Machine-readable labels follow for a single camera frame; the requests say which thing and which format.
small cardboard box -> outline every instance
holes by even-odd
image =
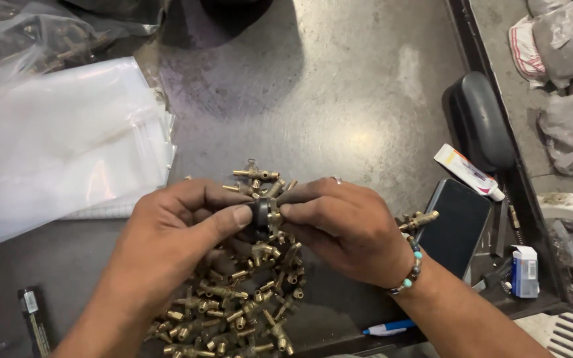
[[[539,296],[539,263],[536,251],[529,246],[513,245],[512,294],[521,298]]]

fingernail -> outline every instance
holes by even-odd
[[[252,217],[251,208],[246,205],[239,205],[234,210],[234,221],[240,227],[249,225]]]
[[[280,213],[281,213],[282,215],[288,213],[289,210],[291,210],[291,204],[283,204],[283,205],[280,207]]]

beaded bracelet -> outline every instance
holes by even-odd
[[[421,248],[419,248],[419,244],[415,239],[410,236],[409,234],[403,233],[404,237],[410,244],[410,247],[413,249],[414,253],[414,265],[413,268],[410,270],[408,276],[402,281],[402,284],[396,289],[390,289],[390,294],[398,294],[401,290],[406,289],[413,285],[413,282],[417,281],[417,277],[421,272],[421,258],[423,255],[421,254]]]

black phone screen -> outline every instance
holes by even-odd
[[[439,217],[426,225],[417,241],[426,253],[463,279],[488,220],[491,202],[454,179],[439,183],[427,210]]]

steel work surface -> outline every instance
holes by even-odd
[[[176,0],[146,51],[156,53],[139,63],[159,72],[178,115],[170,182],[230,181],[255,158],[286,180],[338,175],[371,187],[400,215],[423,210],[448,176],[432,157],[451,142],[442,94],[464,74],[457,46],[442,0],[275,0],[248,27],[216,24],[197,1]],[[15,291],[33,284],[62,338],[123,224],[53,222],[1,244],[0,341],[22,338],[28,354]],[[402,318],[377,289],[308,252],[304,261],[306,298],[286,326],[296,352]]]

